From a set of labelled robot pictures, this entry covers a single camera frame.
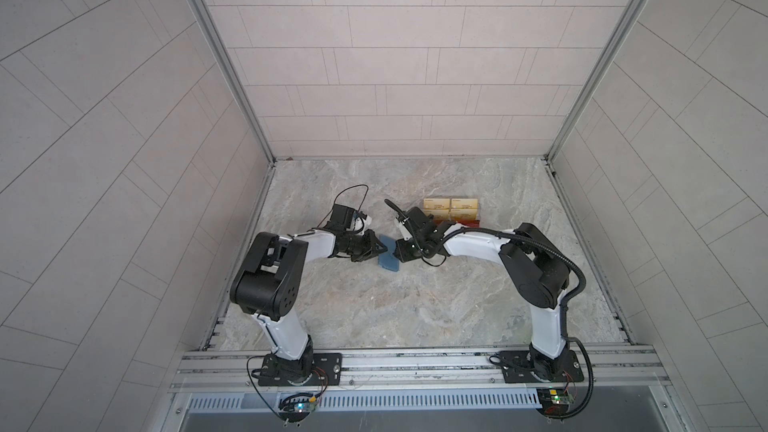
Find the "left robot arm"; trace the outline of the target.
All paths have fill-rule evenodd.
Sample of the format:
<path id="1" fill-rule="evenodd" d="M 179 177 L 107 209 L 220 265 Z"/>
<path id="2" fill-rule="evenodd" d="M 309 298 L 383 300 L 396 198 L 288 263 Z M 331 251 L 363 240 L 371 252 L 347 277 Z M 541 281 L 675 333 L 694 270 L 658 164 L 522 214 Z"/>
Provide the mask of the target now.
<path id="1" fill-rule="evenodd" d="M 294 304 L 304 266 L 317 259 L 363 262 L 388 251 L 371 230 L 363 233 L 313 229 L 292 237 L 256 235 L 230 287 L 230 301 L 254 318 L 270 341 L 276 375 L 291 382 L 312 374 L 313 344 Z"/>

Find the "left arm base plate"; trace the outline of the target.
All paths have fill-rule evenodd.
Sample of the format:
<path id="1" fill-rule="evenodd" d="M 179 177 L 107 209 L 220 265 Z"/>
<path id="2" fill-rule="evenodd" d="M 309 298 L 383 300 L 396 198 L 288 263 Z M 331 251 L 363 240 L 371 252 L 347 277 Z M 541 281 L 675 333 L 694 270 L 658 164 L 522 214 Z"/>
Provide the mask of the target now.
<path id="1" fill-rule="evenodd" d="M 249 368 L 260 387 L 337 386 L 343 355 L 312 353 L 298 360 L 287 360 L 270 353 L 259 368 Z"/>

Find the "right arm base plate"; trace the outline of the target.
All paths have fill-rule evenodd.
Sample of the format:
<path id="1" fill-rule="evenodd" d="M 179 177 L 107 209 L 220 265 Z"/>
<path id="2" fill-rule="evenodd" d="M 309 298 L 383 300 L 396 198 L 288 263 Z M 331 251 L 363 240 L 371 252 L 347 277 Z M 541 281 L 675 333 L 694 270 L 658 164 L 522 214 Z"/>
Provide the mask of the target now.
<path id="1" fill-rule="evenodd" d="M 584 369 L 568 347 L 555 359 L 530 349 L 500 351 L 490 356 L 489 362 L 501 369 L 506 383 L 584 381 Z"/>

